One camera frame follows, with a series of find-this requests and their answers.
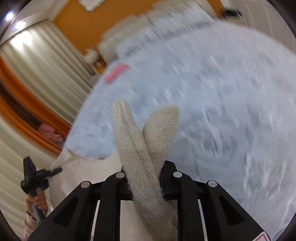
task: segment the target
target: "white curtain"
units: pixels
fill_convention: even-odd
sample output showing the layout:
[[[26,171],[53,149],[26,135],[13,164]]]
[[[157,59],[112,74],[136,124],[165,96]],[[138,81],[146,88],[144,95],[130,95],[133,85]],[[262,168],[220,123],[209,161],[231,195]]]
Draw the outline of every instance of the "white curtain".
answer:
[[[0,209],[17,235],[23,233],[26,194],[20,182],[24,179],[23,158],[27,156],[40,169],[49,169],[56,159],[0,118]]]
[[[92,89],[94,72],[53,23],[26,28],[1,46],[0,56],[36,97],[73,123]]]

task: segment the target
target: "hand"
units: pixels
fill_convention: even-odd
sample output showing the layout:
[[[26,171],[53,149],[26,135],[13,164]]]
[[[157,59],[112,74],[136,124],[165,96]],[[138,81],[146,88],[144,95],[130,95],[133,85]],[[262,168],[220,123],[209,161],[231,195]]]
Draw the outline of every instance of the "hand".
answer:
[[[36,218],[36,217],[35,217],[31,203],[35,204],[35,206],[40,210],[44,210],[45,213],[48,212],[48,205],[46,202],[46,196],[45,196],[44,190],[38,190],[37,196],[35,197],[28,194],[25,198],[25,201],[27,205],[27,211],[33,218]]]

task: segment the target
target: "person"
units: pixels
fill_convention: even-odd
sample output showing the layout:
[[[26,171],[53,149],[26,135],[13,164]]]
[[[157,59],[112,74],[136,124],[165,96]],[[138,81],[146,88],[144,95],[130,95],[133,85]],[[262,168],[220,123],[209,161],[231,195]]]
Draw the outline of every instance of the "person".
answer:
[[[31,233],[37,228],[38,223],[36,221],[36,217],[32,208],[32,204],[34,204],[37,208],[44,211],[46,214],[48,213],[48,204],[46,201],[46,195],[44,190],[38,190],[37,196],[33,197],[30,194],[26,195],[26,217],[24,218],[24,233],[23,236],[20,237],[21,241],[27,241],[28,237]]]

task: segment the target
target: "silver screw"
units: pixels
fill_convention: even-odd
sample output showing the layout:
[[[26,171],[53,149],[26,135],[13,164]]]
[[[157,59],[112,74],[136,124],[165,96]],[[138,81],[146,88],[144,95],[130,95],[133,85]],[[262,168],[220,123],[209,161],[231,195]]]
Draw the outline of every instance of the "silver screw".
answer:
[[[214,180],[211,180],[208,182],[208,185],[212,188],[216,187],[217,186],[217,183],[214,181]]]
[[[174,172],[173,176],[174,177],[182,177],[182,173],[181,172]]]
[[[115,175],[117,178],[124,178],[125,177],[125,174],[123,172],[118,172],[116,173]]]
[[[81,187],[82,188],[88,188],[89,187],[89,182],[88,181],[84,181],[83,183],[81,183]]]

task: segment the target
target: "wall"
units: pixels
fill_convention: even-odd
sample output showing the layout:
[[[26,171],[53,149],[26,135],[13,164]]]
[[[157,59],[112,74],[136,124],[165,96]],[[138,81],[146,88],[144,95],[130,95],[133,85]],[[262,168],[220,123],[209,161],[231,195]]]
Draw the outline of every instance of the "wall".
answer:
[[[39,169],[49,169],[57,158],[32,143],[0,117],[0,209],[13,231],[20,237],[26,216],[26,194],[20,188],[20,181],[24,179],[23,158],[27,156],[31,157]]]
[[[296,39],[280,14],[266,0],[231,0],[230,3],[255,28],[286,45],[296,53]]]
[[[160,0],[107,0],[94,12],[87,12],[77,0],[70,0],[54,23],[61,32],[83,53],[96,46],[102,33],[131,14],[140,14]],[[214,10],[219,0],[209,0]]]

